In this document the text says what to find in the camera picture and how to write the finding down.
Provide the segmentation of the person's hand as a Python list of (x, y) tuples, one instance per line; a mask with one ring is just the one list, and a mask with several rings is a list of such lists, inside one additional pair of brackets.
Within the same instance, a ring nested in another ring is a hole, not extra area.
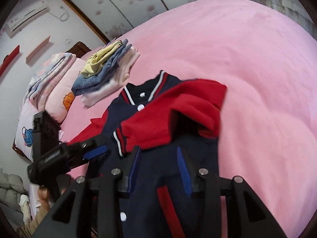
[(49, 212), (51, 209), (49, 204), (49, 201), (51, 199), (51, 194), (46, 187), (44, 186), (38, 187), (38, 198), (41, 204), (41, 208)]

